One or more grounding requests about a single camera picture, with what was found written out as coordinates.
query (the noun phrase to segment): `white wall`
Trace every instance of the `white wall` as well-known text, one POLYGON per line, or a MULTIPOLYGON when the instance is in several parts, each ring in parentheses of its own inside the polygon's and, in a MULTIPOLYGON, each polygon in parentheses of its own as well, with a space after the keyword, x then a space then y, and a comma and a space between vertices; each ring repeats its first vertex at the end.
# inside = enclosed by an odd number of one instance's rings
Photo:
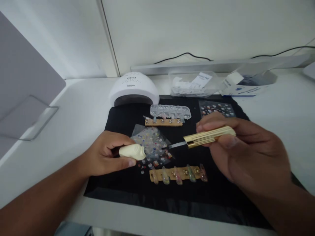
POLYGON ((212 60, 243 59, 315 37, 314 0, 102 1, 121 74, 187 51, 212 60))
POLYGON ((0 11, 64 79, 117 76, 98 0, 2 0, 0 11))

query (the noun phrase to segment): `white table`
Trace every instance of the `white table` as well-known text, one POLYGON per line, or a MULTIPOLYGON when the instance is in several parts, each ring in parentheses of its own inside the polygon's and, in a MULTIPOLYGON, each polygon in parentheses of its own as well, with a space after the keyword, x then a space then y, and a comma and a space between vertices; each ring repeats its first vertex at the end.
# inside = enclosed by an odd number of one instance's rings
MULTIPOLYGON (((315 81, 301 69, 274 71, 278 81, 264 94, 235 100, 248 117, 283 140, 293 173, 315 194, 315 81)), ((167 76, 151 77, 169 94, 167 76)), ((0 160, 0 207, 86 150, 105 128, 109 91, 116 78, 67 81, 53 105, 59 111, 33 142, 19 141, 0 160)), ((67 220, 139 235, 274 235, 273 231, 170 214, 80 197, 67 220)))

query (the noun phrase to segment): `black cloth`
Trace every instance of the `black cloth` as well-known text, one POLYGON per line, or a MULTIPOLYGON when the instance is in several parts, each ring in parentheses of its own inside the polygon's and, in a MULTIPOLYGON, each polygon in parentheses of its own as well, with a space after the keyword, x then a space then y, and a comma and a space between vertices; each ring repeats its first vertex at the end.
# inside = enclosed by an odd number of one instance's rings
MULTIPOLYGON (((242 108, 231 98, 213 95, 206 100, 229 103, 237 117, 249 120, 242 108)), ((201 114, 196 98, 160 96, 160 104, 187 106, 192 118, 182 127, 158 127, 171 143, 183 141, 183 136, 196 133, 201 114)), ((131 136, 135 124, 144 125, 143 116, 150 116, 150 105, 127 104, 111 108, 105 130, 131 136)), ((85 196, 112 202, 152 208, 170 213, 253 227, 272 227, 242 191, 217 168, 208 148, 178 147, 171 149, 175 156, 166 168, 198 166, 203 163, 208 182, 184 180, 183 185, 171 181, 169 185, 150 181, 149 172, 141 174, 137 166, 103 176, 92 176, 85 196)), ((293 176, 297 185, 301 184, 293 176)))

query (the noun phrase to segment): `white nail polish bottle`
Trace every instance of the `white nail polish bottle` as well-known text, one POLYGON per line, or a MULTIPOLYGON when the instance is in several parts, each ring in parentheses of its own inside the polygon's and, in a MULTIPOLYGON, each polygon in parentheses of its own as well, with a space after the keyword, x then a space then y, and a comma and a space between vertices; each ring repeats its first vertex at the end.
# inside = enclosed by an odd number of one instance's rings
POLYGON ((119 156, 131 157, 138 161, 143 160, 146 156, 144 147, 140 144, 131 144, 119 149, 119 156))

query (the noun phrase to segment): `metal handle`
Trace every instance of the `metal handle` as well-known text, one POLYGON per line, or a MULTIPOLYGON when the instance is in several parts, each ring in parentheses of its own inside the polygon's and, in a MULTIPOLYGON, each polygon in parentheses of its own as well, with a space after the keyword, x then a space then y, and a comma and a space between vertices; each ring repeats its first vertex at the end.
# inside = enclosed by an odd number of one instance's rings
POLYGON ((194 148, 203 144, 215 142, 218 138, 224 134, 231 134, 236 136, 235 131, 229 126, 223 126, 218 129, 197 133, 193 135, 185 136, 184 139, 187 142, 188 148, 194 148))

